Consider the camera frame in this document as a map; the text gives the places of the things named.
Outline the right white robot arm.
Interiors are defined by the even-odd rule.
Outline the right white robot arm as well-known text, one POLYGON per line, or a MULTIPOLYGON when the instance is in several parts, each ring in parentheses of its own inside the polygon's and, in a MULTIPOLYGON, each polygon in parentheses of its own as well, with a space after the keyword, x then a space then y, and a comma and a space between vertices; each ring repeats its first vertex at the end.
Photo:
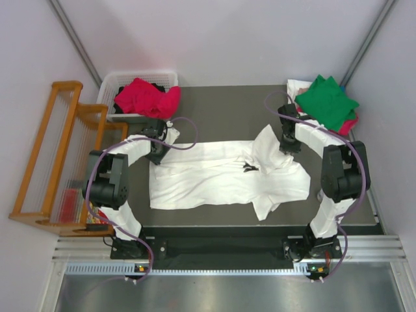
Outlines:
POLYGON ((351 205, 359 205, 371 179, 364 143, 349 142, 300 115, 295 104, 278 109, 282 136, 264 129, 244 156, 243 172, 253 177, 253 199, 258 219, 263 220, 279 204, 304 200, 309 196, 311 178, 293 154, 305 144, 322 160, 320 188, 323 193, 315 217, 305 228, 301 241, 285 243, 289 259, 318 257, 335 248, 338 225, 351 205))

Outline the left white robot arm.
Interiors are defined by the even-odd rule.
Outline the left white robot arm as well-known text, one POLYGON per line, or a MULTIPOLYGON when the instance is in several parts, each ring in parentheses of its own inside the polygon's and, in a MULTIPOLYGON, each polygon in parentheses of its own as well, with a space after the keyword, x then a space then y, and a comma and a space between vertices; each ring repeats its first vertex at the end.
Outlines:
POLYGON ((83 197, 98 209, 96 214, 101 219, 110 223, 132 257, 142 257, 148 246, 140 238, 142 225, 127 202, 129 167, 141 157, 160 164, 178 136, 172 122, 152 119, 138 134, 129 135, 108 153, 92 150, 88 154, 83 197))

